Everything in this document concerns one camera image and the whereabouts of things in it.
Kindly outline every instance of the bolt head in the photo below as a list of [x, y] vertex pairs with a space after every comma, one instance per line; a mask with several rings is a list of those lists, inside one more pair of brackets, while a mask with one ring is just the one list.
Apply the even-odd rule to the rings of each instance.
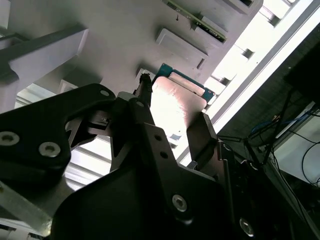
[[239, 224], [244, 233], [247, 234], [250, 238], [253, 238], [255, 236], [255, 232], [247, 220], [240, 218]]
[[20, 137], [12, 131], [0, 132], [0, 146], [12, 146], [20, 141]]
[[48, 158], [55, 158], [61, 152], [61, 148], [55, 142], [47, 141], [39, 146], [39, 153]]
[[100, 93], [101, 93], [102, 95], [105, 95], [106, 97], [109, 97], [109, 95], [110, 95], [110, 94], [109, 94], [107, 91], [105, 91], [105, 90], [101, 90]]
[[188, 209], [186, 200], [178, 194], [173, 195], [172, 204], [179, 212], [182, 213]]

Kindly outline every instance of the black cable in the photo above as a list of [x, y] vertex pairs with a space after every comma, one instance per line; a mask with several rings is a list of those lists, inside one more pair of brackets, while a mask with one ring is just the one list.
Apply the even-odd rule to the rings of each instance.
[[314, 147], [314, 146], [316, 146], [316, 145], [318, 145], [318, 144], [320, 144], [320, 141], [318, 141], [318, 142], [315, 142], [311, 147], [309, 147], [306, 151], [305, 151], [305, 153], [304, 153], [304, 155], [303, 155], [303, 157], [302, 157], [302, 161], [301, 161], [301, 168], [302, 168], [302, 173], [303, 173], [303, 176], [305, 177], [305, 179], [311, 184], [311, 185], [318, 185], [318, 180], [316, 181], [316, 182], [311, 182], [308, 178], [307, 178], [307, 176], [306, 176], [306, 173], [305, 173], [305, 170], [304, 170], [304, 163], [305, 163], [305, 158], [306, 158], [306, 155], [307, 155], [307, 153]]
[[314, 114], [314, 113], [308, 113], [311, 116], [320, 117], [320, 115]]
[[308, 142], [310, 142], [310, 143], [313, 143], [313, 144], [316, 144], [316, 142], [315, 141], [311, 141], [311, 140], [309, 140], [308, 138], [306, 138], [306, 137], [304, 137], [304, 136], [302, 136], [302, 135], [300, 135], [299, 133], [296, 133], [296, 132], [294, 132], [294, 131], [291, 131], [291, 130], [287, 130], [288, 132], [290, 132], [290, 133], [293, 133], [293, 134], [295, 134], [295, 135], [297, 135], [297, 136], [299, 136], [300, 138], [303, 138], [304, 140], [307, 140]]
[[305, 213], [304, 213], [304, 211], [302, 210], [301, 203], [300, 203], [298, 197], [296, 196], [295, 192], [291, 189], [290, 185], [287, 183], [285, 177], [284, 177], [284, 176], [282, 175], [282, 173], [281, 173], [281, 170], [280, 170], [280, 167], [279, 167], [279, 163], [278, 163], [278, 159], [277, 159], [276, 156], [275, 156], [275, 150], [273, 149], [273, 146], [272, 146], [271, 153], [272, 153], [272, 155], [273, 155], [274, 161], [275, 161], [276, 166], [277, 166], [277, 168], [278, 168], [280, 177], [282, 178], [283, 182], [284, 182], [285, 185], [288, 187], [288, 189], [290, 190], [290, 192], [291, 192], [292, 195], [294, 196], [296, 202], [298, 203], [298, 206], [299, 206], [300, 212], [301, 212], [301, 214], [302, 214], [302, 216], [303, 216], [303, 219], [304, 219], [304, 221], [305, 221], [305, 224], [307, 224], [307, 225], [310, 227], [309, 222], [307, 221], [307, 218], [306, 218], [306, 216], [305, 216]]
[[267, 161], [268, 161], [268, 157], [269, 157], [269, 155], [270, 155], [270, 153], [271, 153], [271, 151], [272, 151], [272, 147], [273, 147], [273, 145], [274, 145], [274, 143], [275, 143], [275, 141], [276, 141], [276, 137], [277, 137], [278, 132], [279, 132], [279, 130], [280, 130], [280, 128], [281, 128], [282, 119], [284, 118], [284, 115], [285, 115], [286, 110], [287, 110], [287, 108], [288, 108], [288, 104], [289, 104], [289, 101], [290, 101], [290, 99], [291, 99], [291, 95], [292, 95], [293, 92], [294, 92], [293, 89], [290, 90], [289, 93], [288, 93], [288, 96], [286, 97], [286, 100], [285, 100], [285, 102], [284, 102], [282, 111], [281, 111], [280, 116], [279, 116], [279, 120], [277, 121], [277, 124], [276, 124], [276, 126], [275, 126], [275, 130], [274, 130], [273, 135], [272, 135], [272, 137], [271, 137], [270, 145], [269, 145], [268, 148], [266, 149], [266, 154], [265, 154], [265, 156], [264, 156], [264, 160], [263, 160], [263, 162], [262, 162], [262, 165], [266, 164]]

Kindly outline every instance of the white wall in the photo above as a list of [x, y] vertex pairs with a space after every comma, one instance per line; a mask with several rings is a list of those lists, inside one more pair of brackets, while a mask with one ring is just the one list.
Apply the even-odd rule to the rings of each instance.
[[10, 13], [10, 2], [8, 0], [0, 0], [0, 27], [8, 28]]
[[[298, 134], [320, 142], [320, 118], [313, 116], [298, 131]], [[281, 170], [307, 182], [302, 172], [302, 158], [313, 143], [293, 134], [276, 151], [275, 156]], [[303, 169], [308, 179], [315, 183], [320, 178], [320, 144], [314, 146], [305, 156]]]

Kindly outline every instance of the black metal bracket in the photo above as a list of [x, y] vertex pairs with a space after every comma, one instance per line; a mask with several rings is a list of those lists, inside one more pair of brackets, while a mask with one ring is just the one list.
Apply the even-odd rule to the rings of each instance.
[[[91, 84], [1, 114], [0, 179], [46, 186], [57, 183], [71, 158], [69, 137], [80, 132], [86, 114], [106, 108], [114, 99], [106, 87]], [[66, 128], [76, 118], [78, 124]], [[12, 134], [17, 141], [11, 141]]]

